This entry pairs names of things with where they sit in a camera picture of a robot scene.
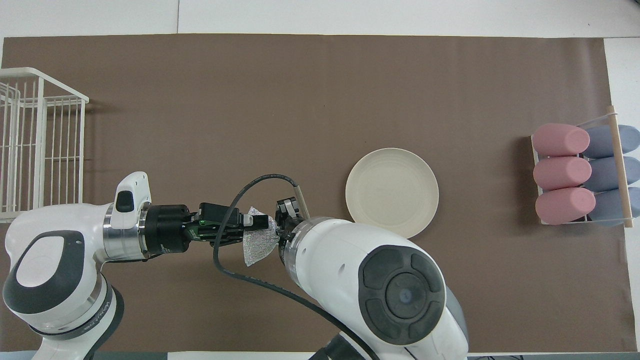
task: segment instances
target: white plate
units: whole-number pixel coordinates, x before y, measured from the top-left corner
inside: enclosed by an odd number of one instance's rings
[[[420,156],[402,149],[370,152],[353,167],[345,191],[355,222],[411,238],[438,209],[438,182]]]

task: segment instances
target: pink cup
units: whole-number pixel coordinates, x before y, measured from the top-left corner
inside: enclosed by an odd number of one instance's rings
[[[585,188],[565,188],[543,193],[536,200],[536,212],[550,225],[560,225],[590,213],[596,206],[593,193]]]
[[[533,148],[544,156],[571,156],[589,146],[589,133],[567,124],[544,124],[533,134]]]
[[[591,165],[577,156],[559,156],[540,160],[533,169],[536,184],[544,190],[578,186],[591,177]]]

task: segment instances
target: dish rack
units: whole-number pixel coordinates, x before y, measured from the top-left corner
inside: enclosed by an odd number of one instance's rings
[[[587,122],[583,122],[581,124],[576,125],[577,127],[581,127],[583,129],[590,129],[596,126],[609,125],[611,130],[611,140],[613,142],[613,156],[616,162],[616,171],[618,173],[618,187],[620,189],[620,197],[622,200],[622,214],[623,218],[615,218],[615,219],[605,219],[605,220],[591,220],[587,216],[584,216],[580,219],[576,219],[575,221],[568,222],[567,224],[584,224],[586,222],[610,222],[612,220],[623,220],[625,227],[633,227],[634,221],[631,212],[631,199],[629,197],[629,190],[627,185],[627,171],[625,169],[625,162],[622,154],[622,145],[620,142],[620,130],[618,129],[618,113],[613,106],[607,107],[607,114],[601,117],[595,118],[593,120],[589,120]],[[540,156],[536,149],[533,148],[533,135],[531,135],[531,149],[533,150],[533,161],[534,164],[537,165],[540,161]],[[585,160],[590,160],[589,158],[583,156],[582,154],[577,154],[576,156],[584,158]],[[542,195],[544,190],[538,187],[538,196]],[[540,222],[544,225],[548,225],[546,222],[540,220]]]
[[[42,206],[82,202],[88,102],[39,70],[0,69],[0,223]]]

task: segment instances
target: silver textured cloth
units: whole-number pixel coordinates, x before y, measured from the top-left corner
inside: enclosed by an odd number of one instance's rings
[[[253,206],[249,209],[249,215],[265,215],[256,210]],[[276,234],[276,222],[269,217],[269,229],[245,231],[242,240],[244,250],[244,263],[252,266],[264,259],[278,245],[278,235]]]

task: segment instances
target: brown mat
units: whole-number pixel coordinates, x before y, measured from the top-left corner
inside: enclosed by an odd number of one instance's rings
[[[313,215],[350,218],[351,167],[382,147],[421,156],[440,185],[414,237],[442,267],[474,352],[631,351],[623,229],[543,226],[526,138],[610,103],[601,39],[152,35],[8,38],[3,67],[31,66],[88,95],[85,200],[113,201],[135,170],[155,204],[228,204],[281,172]],[[241,203],[273,212],[276,181]],[[246,269],[295,289],[276,254]],[[4,279],[6,256],[0,263]],[[337,330],[270,291],[217,273],[211,248],[106,265],[125,317],[103,350],[313,351]],[[2,307],[1,350],[38,336]]]

